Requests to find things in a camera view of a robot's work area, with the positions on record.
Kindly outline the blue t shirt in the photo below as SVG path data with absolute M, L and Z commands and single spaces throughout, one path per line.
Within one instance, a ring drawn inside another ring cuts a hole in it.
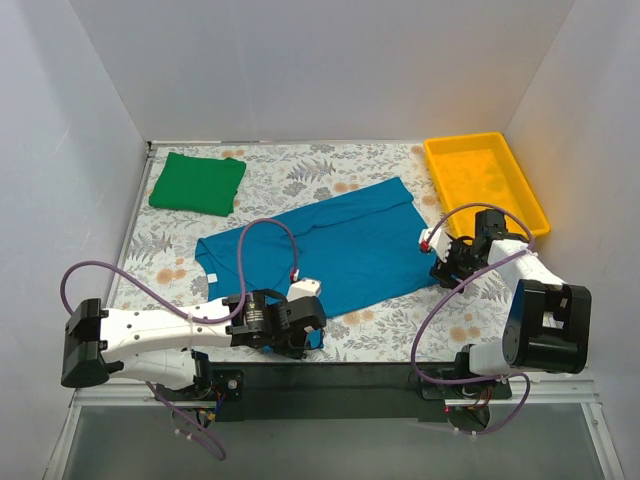
M 435 284 L 432 254 L 420 251 L 427 225 L 400 178 L 306 205 L 244 232 L 198 240 L 195 259 L 215 300 L 248 290 L 286 293 L 293 260 L 321 282 L 328 317 L 341 316 Z

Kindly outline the yellow plastic tray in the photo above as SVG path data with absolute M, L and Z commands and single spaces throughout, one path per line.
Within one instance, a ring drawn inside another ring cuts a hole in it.
M 431 138 L 424 149 L 444 211 L 490 203 L 514 214 L 534 237 L 550 233 L 551 225 L 501 133 Z

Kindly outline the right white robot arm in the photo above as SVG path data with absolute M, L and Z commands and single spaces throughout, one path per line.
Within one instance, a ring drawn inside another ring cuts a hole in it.
M 464 346 L 433 383 L 454 385 L 471 398 L 519 371 L 581 373 L 588 357 L 591 292 L 545 267 L 533 250 L 532 233 L 509 231 L 510 212 L 487 203 L 473 206 L 473 235 L 454 237 L 435 225 L 421 232 L 419 247 L 435 255 L 430 275 L 440 286 L 461 293 L 495 271 L 511 292 L 511 304 L 501 339 Z

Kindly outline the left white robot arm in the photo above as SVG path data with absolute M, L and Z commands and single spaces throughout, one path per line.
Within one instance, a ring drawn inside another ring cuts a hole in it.
M 80 389 L 125 378 L 205 398 L 214 379 L 205 347 L 248 347 L 299 359 L 322 346 L 321 284 L 303 279 L 286 295 L 258 290 L 168 310 L 105 309 L 83 301 L 65 325 L 61 384 Z

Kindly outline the floral table mat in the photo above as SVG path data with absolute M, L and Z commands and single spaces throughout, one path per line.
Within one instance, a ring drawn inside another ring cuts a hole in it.
M 190 157 L 245 162 L 246 173 L 228 217 L 160 210 L 142 200 L 127 240 L 124 269 L 109 298 L 120 309 L 151 310 L 159 294 L 183 307 L 208 295 L 194 252 L 199 239 L 310 203 L 399 177 L 428 223 L 443 214 L 424 150 L 409 143 L 178 145 Z M 437 286 L 392 298 L 331 319 L 315 362 L 450 361 L 465 345 L 499 339 L 510 290 L 488 273 L 463 293 Z

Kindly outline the folded green t shirt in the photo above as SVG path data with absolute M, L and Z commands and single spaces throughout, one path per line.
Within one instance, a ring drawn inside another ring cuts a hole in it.
M 233 158 L 199 158 L 170 152 L 149 205 L 227 217 L 234 211 L 245 172 L 246 164 Z

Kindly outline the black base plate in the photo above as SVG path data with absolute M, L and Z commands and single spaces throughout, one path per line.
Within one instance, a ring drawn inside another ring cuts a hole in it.
M 417 419 L 447 420 L 445 402 L 472 403 L 479 385 L 425 382 L 408 363 L 214 363 L 209 382 L 172 391 L 181 406 L 211 406 L 219 422 L 248 420 Z

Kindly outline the aluminium frame rail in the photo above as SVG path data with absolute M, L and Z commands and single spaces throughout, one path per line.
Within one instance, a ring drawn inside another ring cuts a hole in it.
M 49 479 L 620 479 L 623 471 L 587 375 L 535 374 L 493 394 L 493 432 L 470 438 L 460 401 L 447 420 L 216 421 L 217 460 L 139 384 L 78 392 Z

